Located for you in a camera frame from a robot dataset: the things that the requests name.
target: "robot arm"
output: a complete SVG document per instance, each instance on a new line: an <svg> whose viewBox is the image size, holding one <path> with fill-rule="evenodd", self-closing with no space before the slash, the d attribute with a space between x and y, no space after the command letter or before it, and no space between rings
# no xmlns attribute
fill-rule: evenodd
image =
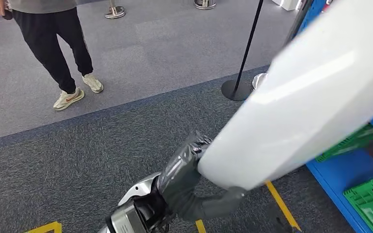
<svg viewBox="0 0 373 233"><path fill-rule="evenodd" d="M302 166L373 118L373 1L338 0L274 58L211 142L190 137L162 173L134 185L103 233L151 233L176 215L217 217L247 191ZM227 191L203 199L200 176Z"/></svg>

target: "white robot arm casing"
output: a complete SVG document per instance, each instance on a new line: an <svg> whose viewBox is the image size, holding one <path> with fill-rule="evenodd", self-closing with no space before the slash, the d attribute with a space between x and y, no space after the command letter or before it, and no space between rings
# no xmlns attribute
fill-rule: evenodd
<svg viewBox="0 0 373 233"><path fill-rule="evenodd" d="M220 187L251 190L372 118L373 1L338 0L274 58L198 171Z"/></svg>

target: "black pole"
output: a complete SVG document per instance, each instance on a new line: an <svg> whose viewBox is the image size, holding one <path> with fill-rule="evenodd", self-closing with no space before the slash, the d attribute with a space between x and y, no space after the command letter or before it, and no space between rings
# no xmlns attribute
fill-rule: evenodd
<svg viewBox="0 0 373 233"><path fill-rule="evenodd" d="M304 21L304 18L308 12L308 10L311 8L312 2L314 0L303 0L301 2L301 8L295 17L294 23L291 26L291 29L288 33L287 39L285 40L285 44L283 47L285 47L287 44L289 44L294 37L298 34L298 31L300 30L300 27L302 25L302 22Z"/></svg>
<svg viewBox="0 0 373 233"><path fill-rule="evenodd" d="M242 71L244 70L245 62L247 61L248 52L251 47L252 39L254 37L255 27L258 22L259 13L261 12L262 3L264 0L259 0L258 8L256 9L256 14L254 18L254 23L251 28L250 38L248 39L247 48L244 53L244 59L242 60L241 69L239 70L237 81L228 80L224 82L221 87L222 94L230 100L233 101L242 101L245 100L251 93L251 86L249 85L239 85L241 81Z"/></svg>

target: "person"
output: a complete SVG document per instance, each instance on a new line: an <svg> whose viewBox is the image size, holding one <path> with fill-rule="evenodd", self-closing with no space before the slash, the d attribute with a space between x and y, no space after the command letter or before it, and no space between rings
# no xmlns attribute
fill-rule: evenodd
<svg viewBox="0 0 373 233"><path fill-rule="evenodd" d="M53 105L63 110L85 96L75 85L59 47L59 35L72 49L82 79L95 93L103 85L92 74L92 60L84 40L75 0L9 0L13 18L34 56L59 84L62 93ZM0 0L0 16L5 15L5 0Z"/></svg>

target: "gray protective sleeve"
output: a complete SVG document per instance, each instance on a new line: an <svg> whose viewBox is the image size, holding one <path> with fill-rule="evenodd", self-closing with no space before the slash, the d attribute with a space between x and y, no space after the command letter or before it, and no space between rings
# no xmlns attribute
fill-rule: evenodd
<svg viewBox="0 0 373 233"><path fill-rule="evenodd" d="M195 195L194 189L201 178L197 164L210 143L209 138L198 132L191 135L158 178L158 190L168 207L184 220L227 216L238 208L246 194L243 188L231 187L221 196Z"/></svg>

